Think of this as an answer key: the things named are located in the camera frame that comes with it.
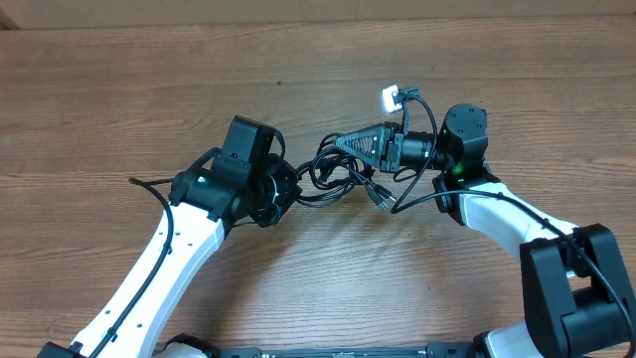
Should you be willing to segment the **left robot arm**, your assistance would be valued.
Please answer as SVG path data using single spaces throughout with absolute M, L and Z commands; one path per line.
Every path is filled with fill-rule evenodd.
M 298 198 L 297 174 L 273 142 L 272 126 L 235 116 L 222 147 L 213 147 L 170 179 L 132 179 L 156 195 L 163 215 L 148 246 L 113 297 L 69 346 L 46 343 L 42 357 L 149 357 L 203 264 L 239 224 L 277 224 Z

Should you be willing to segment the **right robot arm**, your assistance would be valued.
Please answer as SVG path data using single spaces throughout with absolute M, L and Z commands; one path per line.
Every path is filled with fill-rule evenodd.
M 477 231 L 521 265 L 524 319 L 477 335 L 458 357 L 585 357 L 628 343 L 635 354 L 635 294 L 615 236 L 601 224 L 577 226 L 515 196 L 485 162 L 487 113 L 452 106 L 439 129 L 407 129 L 411 96 L 388 101 L 402 123 L 340 134 L 337 148 L 383 172 L 437 171 L 440 212 Z

